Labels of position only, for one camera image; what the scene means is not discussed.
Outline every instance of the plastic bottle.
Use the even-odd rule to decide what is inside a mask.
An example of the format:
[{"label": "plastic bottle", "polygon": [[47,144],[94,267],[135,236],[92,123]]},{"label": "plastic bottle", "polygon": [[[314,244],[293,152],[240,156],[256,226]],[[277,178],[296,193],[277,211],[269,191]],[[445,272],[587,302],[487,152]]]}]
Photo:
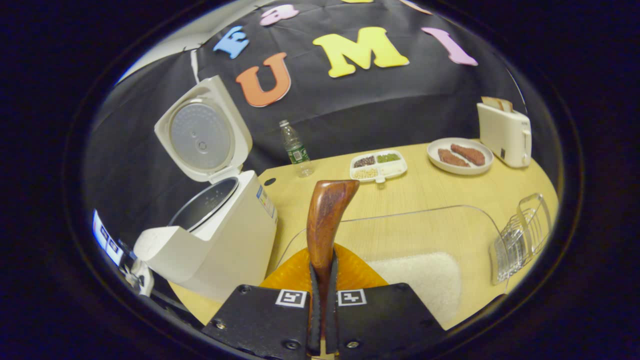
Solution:
[{"label": "plastic bottle", "polygon": [[280,129],[282,130],[282,143],[284,149],[289,155],[291,163],[295,165],[298,176],[309,176],[314,172],[311,165],[311,160],[307,154],[305,146],[300,141],[298,133],[289,125],[289,121],[283,120],[280,122]]}]

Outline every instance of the letter m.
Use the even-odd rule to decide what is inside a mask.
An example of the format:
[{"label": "letter m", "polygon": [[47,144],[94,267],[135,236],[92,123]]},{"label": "letter m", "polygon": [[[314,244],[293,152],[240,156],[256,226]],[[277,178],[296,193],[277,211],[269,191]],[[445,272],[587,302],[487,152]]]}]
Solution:
[{"label": "letter m", "polygon": [[358,32],[358,42],[338,34],[329,34],[315,39],[313,44],[323,47],[331,63],[329,76],[332,78],[353,74],[356,71],[356,67],[347,63],[345,58],[351,59],[363,69],[368,69],[371,67],[371,52],[375,55],[373,62],[379,67],[409,64],[409,59],[400,55],[386,33],[387,30],[383,28],[362,28]]}]

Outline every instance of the clear plastic bin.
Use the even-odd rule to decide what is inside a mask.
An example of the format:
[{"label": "clear plastic bin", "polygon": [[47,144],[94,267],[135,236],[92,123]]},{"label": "clear plastic bin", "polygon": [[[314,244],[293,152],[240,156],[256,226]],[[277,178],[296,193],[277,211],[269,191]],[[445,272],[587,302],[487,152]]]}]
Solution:
[{"label": "clear plastic bin", "polygon": [[[407,282],[444,329],[482,309],[508,288],[495,283],[490,251],[504,247],[495,222],[472,206],[343,220],[335,242],[353,251],[390,284]],[[278,266],[307,246],[302,229]]]}]

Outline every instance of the orange letter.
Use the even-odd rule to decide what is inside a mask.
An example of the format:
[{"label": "orange letter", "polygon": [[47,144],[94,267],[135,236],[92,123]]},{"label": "orange letter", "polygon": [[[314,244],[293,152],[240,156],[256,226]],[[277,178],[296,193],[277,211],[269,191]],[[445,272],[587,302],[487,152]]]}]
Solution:
[{"label": "orange letter", "polygon": [[262,108],[269,104],[282,99],[284,95],[287,95],[291,88],[291,77],[289,77],[289,71],[287,65],[284,63],[284,58],[287,53],[278,53],[271,55],[264,60],[265,65],[271,67],[273,71],[273,77],[276,78],[276,86],[273,89],[265,92],[260,87],[258,82],[258,67],[250,67],[246,69],[242,74],[236,78],[236,83],[240,83],[246,102],[256,108]]}]

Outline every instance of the white compartment tray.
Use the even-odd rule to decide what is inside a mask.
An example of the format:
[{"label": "white compartment tray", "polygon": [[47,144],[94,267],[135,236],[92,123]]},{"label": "white compartment tray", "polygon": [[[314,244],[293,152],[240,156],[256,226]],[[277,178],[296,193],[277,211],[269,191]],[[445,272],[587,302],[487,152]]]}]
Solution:
[{"label": "white compartment tray", "polygon": [[[378,163],[378,156],[395,154],[398,155],[400,160],[388,161],[385,163]],[[372,165],[366,165],[363,167],[353,167],[356,161],[373,156],[374,163]],[[360,182],[368,183],[370,181],[376,181],[377,183],[384,183],[390,177],[396,177],[406,172],[407,166],[404,157],[400,152],[395,150],[384,150],[378,152],[370,152],[369,154],[359,155],[351,159],[349,175],[354,180],[360,180]],[[359,178],[356,175],[361,172],[372,172],[371,176]]]}]

